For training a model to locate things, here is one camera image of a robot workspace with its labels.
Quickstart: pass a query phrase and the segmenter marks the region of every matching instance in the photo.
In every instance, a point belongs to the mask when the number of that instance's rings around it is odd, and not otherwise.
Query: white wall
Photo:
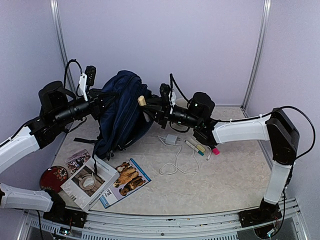
[[[56,39],[48,0],[0,1],[0,142],[39,115],[38,91],[63,78]],[[0,183],[38,190],[61,140],[12,165]],[[21,216],[20,210],[0,209],[1,240],[14,239]]]
[[[97,67],[96,87],[119,70],[154,93],[173,73],[188,98],[207,92],[240,106],[258,42],[263,0],[59,1],[68,57]],[[73,66],[73,78],[79,70]]]
[[[274,107],[296,106],[320,133],[320,1],[273,0],[269,24],[252,98],[247,112],[253,116]],[[309,148],[308,122],[285,111],[300,132],[298,151]],[[320,235],[320,148],[297,160],[288,193],[296,197],[310,239]]]

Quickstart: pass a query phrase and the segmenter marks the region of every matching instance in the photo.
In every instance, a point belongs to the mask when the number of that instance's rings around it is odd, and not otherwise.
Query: book
[[[86,149],[78,151],[73,154],[71,157],[68,157],[65,161],[66,166],[68,167],[71,175],[73,175],[79,168],[83,166],[84,163],[88,161],[90,154]]]
[[[119,172],[119,178],[100,197],[104,208],[110,207],[151,182],[151,179],[132,158],[115,169]]]
[[[119,172],[99,159],[90,157],[64,184],[62,190],[85,212],[88,212],[103,193],[119,178]]]

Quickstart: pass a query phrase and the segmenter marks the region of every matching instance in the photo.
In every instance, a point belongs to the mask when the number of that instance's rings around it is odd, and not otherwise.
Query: wooden handle
[[[139,103],[140,106],[146,106],[147,103],[146,103],[146,100],[145,100],[145,96],[140,96],[138,98],[138,103]]]

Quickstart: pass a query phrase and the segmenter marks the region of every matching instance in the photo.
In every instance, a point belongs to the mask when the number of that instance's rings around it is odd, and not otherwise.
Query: tabletop
[[[212,117],[239,119],[244,115],[239,107],[216,107]],[[165,137],[167,134],[181,138],[182,150],[177,158],[178,166],[186,172],[197,170],[193,149],[184,143],[192,133],[192,130],[179,133],[169,126],[161,129],[154,123],[139,141],[124,151],[116,151],[114,157],[107,162],[109,165],[116,167],[133,158],[151,178],[151,182],[109,208],[104,208],[98,201],[91,211],[137,215],[192,215],[258,206],[268,185],[270,168],[255,140],[220,144],[217,146],[220,154],[212,154],[209,160],[206,160],[208,149],[204,156],[196,154],[200,163],[200,172],[196,174],[187,175],[180,171],[173,175],[159,174],[159,169],[164,164],[175,162],[175,155],[179,150],[179,146],[164,146],[161,143],[158,136]],[[66,159],[74,153],[86,149],[91,154],[93,144],[73,140],[94,140],[98,135],[99,124],[89,116],[85,124],[66,136],[53,166],[68,169]],[[172,166],[167,166],[163,172],[173,169]],[[77,207],[65,192],[61,191],[59,194],[67,206]]]

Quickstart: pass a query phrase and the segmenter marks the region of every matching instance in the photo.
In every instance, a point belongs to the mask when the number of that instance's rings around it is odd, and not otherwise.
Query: backpack
[[[98,120],[100,135],[92,154],[109,160],[114,156],[114,151],[125,150],[150,129],[153,120],[146,121],[138,97],[143,95],[147,99],[152,93],[138,75],[127,70],[119,71],[101,92],[118,94]]]

